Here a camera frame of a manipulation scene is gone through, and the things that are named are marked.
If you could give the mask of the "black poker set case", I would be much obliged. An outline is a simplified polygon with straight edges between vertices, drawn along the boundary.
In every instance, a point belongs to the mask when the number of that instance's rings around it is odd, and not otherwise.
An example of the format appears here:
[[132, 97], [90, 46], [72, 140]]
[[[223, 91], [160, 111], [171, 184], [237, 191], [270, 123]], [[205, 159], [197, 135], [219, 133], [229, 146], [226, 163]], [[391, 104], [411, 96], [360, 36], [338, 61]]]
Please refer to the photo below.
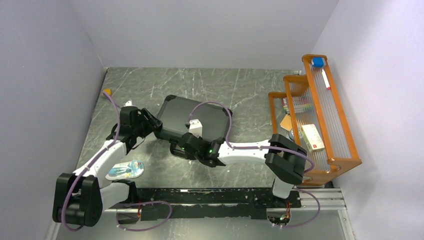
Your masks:
[[[161, 130], [154, 133], [156, 138], [170, 143], [170, 152], [176, 157], [186, 160], [195, 158], [184, 153], [177, 146], [179, 139], [188, 132], [186, 123], [190, 113], [200, 102], [176, 95], [168, 95], [156, 116], [162, 122]], [[230, 120], [226, 110], [218, 105], [204, 104], [198, 107], [192, 119], [198, 119], [202, 124], [202, 137], [206, 141], [224, 138], [230, 126]]]

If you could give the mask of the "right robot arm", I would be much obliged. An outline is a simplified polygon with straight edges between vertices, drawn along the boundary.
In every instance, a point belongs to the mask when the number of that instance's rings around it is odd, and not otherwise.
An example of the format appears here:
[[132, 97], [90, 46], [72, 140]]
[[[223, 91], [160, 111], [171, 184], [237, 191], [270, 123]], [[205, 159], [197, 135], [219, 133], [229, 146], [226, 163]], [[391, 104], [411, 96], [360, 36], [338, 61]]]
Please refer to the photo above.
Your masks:
[[275, 175], [270, 202], [282, 207], [293, 187], [303, 182], [307, 151], [281, 134], [259, 142], [226, 143], [224, 138], [207, 141], [185, 133], [176, 143], [177, 156], [197, 160], [211, 168], [233, 164], [263, 164]]

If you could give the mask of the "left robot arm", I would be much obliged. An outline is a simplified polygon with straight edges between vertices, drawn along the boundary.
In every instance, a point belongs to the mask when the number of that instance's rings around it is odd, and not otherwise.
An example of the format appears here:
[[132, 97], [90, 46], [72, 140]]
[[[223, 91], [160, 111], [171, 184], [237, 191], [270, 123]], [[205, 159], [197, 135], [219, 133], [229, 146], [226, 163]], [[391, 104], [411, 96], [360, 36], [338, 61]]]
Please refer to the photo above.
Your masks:
[[163, 123], [146, 108], [123, 106], [101, 149], [72, 173], [62, 173], [55, 183], [52, 220], [63, 226], [93, 227], [102, 213], [118, 204], [134, 207], [139, 200], [136, 184], [130, 180], [103, 181], [115, 164], [136, 145], [138, 138], [159, 132]]

